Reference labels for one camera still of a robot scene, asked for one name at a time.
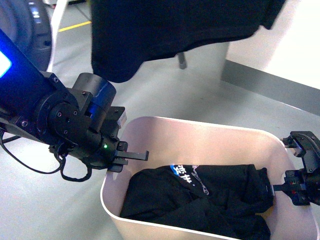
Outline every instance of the yellow floor line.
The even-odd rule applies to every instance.
[[[78,27],[81,27],[81,26],[84,26],[84,25],[88,25],[88,24],[91,24],[91,21],[86,21],[86,22],[79,23],[79,24],[76,24],[76,25],[67,26],[67,27],[59,29],[59,33],[63,32],[63,31],[70,30],[70,29],[75,29],[75,28],[78,28]]]

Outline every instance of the black robotic arm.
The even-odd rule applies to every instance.
[[[117,137],[125,108],[111,106],[110,82],[82,73],[66,88],[55,74],[38,71],[1,30],[0,58],[1,138],[8,132],[50,145],[62,177],[74,182],[89,179],[92,169],[121,172],[126,159],[148,159],[148,152],[126,152],[128,144]],[[67,155],[87,166],[84,178],[64,175]]]

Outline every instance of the laundry basket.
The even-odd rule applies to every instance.
[[[162,117],[137,118],[126,126],[122,141],[128,152],[150,152],[148,161],[130,160],[121,173],[108,172],[101,202],[125,240],[231,240],[234,238],[119,217],[130,178],[143,169],[167,165],[254,164],[268,170],[270,183],[282,184],[283,173],[294,170],[282,142],[255,129]],[[276,192],[274,206],[262,216],[272,240],[319,240],[310,206],[295,206]]]

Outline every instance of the black clothing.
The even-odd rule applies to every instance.
[[[93,73],[128,81],[145,61],[270,29],[285,0],[91,0]]]
[[[251,165],[172,165],[130,180],[120,217],[245,240],[268,240],[256,215],[273,205],[267,169]]]

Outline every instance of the folded black shirt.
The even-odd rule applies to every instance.
[[[256,213],[273,205],[267,169],[250,165],[171,165],[130,180],[120,217],[243,240],[269,240]]]

